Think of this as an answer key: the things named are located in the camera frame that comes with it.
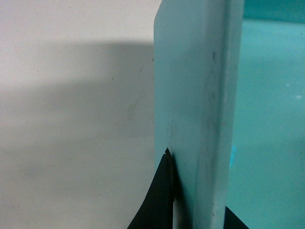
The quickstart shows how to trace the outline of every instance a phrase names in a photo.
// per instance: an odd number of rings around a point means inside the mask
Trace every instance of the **bright blue spot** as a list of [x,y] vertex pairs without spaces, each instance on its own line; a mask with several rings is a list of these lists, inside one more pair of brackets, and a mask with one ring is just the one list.
[[235,154],[236,154],[236,147],[234,145],[232,145],[231,158],[230,158],[230,168],[233,166],[234,159],[235,159]]

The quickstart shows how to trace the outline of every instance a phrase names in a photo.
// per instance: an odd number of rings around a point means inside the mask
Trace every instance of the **black object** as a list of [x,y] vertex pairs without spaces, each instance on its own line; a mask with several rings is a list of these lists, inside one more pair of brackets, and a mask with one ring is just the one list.
[[[127,229],[173,228],[173,172],[173,159],[169,149],[166,149],[144,202]],[[225,207],[224,229],[249,228],[228,207]]]
[[249,229],[227,206],[224,214],[224,229]]

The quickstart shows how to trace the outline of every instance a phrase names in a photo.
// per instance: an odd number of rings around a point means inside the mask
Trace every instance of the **white wall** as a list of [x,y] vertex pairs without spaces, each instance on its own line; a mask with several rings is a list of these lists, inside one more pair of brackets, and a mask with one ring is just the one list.
[[153,177],[160,0],[5,1],[0,228],[126,228]]

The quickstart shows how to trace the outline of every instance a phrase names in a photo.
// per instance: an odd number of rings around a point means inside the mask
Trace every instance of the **black rubber piece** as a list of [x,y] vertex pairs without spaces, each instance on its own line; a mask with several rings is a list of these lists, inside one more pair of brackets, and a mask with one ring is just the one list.
[[173,228],[173,162],[169,150],[165,152],[144,202],[127,229]]
[[224,229],[249,229],[228,207],[225,207]]

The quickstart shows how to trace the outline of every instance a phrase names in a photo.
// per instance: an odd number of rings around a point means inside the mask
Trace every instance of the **teal panel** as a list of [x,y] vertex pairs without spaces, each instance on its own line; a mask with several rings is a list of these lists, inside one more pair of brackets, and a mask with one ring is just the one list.
[[305,25],[245,21],[228,207],[251,229],[305,228]]
[[245,0],[244,17],[305,23],[305,0]]
[[163,0],[155,18],[155,164],[168,147],[177,225],[223,227],[242,14],[241,0]]

